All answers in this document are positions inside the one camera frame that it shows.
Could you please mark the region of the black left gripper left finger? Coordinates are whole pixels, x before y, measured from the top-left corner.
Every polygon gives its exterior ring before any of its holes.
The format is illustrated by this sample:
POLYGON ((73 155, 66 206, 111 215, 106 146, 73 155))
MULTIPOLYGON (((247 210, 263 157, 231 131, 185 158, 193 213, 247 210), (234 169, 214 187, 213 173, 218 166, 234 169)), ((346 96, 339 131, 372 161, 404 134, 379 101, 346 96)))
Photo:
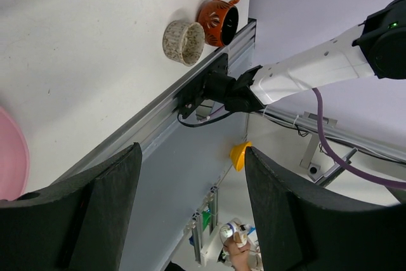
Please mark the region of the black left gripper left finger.
POLYGON ((63 181, 1 201, 1 270, 118 270, 141 162, 134 143, 63 181))

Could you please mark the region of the speckled ceramic ramekin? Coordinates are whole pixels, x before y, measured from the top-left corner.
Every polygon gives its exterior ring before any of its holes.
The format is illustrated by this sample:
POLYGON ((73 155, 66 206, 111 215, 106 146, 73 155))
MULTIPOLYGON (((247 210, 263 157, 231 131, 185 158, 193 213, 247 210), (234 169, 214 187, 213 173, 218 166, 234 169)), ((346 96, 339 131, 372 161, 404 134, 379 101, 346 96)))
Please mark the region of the speckled ceramic ramekin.
POLYGON ((166 27, 162 38, 165 56, 187 67, 199 61, 204 45, 204 29, 198 22, 175 20, 166 27))

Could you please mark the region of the person hand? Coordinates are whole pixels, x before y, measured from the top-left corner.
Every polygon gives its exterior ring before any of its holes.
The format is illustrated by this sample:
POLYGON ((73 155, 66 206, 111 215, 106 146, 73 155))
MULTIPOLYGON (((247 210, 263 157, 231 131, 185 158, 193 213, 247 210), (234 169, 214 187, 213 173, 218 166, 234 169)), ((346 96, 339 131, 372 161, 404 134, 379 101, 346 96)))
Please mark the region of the person hand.
POLYGON ((239 248, 234 239, 229 238, 225 241, 223 249, 228 253, 230 262, 234 270, 251 271, 251 268, 249 266, 251 244, 249 243, 249 241, 247 241, 244 246, 239 248))

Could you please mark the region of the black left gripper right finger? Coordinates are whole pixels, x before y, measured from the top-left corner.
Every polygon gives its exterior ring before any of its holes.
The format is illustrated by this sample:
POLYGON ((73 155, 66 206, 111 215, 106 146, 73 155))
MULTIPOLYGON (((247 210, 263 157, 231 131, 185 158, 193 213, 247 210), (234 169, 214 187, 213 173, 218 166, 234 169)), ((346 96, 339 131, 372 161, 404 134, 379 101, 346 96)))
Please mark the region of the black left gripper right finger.
POLYGON ((245 173, 265 270, 404 270, 405 206, 320 187, 260 150, 245 173))

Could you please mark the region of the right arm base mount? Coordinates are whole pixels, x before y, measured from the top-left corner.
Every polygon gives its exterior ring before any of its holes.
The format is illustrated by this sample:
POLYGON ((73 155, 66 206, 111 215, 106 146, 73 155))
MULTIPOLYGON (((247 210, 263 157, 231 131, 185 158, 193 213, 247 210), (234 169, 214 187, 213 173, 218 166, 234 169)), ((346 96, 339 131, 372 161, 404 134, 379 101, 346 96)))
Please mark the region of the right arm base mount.
POLYGON ((222 53, 176 95, 181 118, 188 118, 204 100, 224 103, 235 82, 228 75, 228 54, 222 53))

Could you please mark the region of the orange and black mug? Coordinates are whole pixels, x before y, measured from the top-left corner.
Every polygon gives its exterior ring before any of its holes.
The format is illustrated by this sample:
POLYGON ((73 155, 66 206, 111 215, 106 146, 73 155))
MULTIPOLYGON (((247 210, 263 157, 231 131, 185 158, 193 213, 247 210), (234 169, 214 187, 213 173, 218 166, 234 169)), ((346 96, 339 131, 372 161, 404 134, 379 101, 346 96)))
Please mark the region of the orange and black mug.
POLYGON ((197 22, 204 29, 206 44, 214 47, 228 46, 239 25, 239 11, 236 4, 240 0, 206 1, 197 14, 197 22))

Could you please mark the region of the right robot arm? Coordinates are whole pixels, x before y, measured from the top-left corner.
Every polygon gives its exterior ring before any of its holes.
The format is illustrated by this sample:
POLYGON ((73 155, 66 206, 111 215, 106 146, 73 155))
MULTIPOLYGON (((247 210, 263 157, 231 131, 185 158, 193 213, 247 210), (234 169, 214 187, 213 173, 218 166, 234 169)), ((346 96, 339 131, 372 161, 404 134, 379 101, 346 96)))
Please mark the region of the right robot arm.
POLYGON ((250 113, 302 91, 370 76, 405 79, 405 0, 316 47, 248 70, 228 89, 224 105, 250 113))

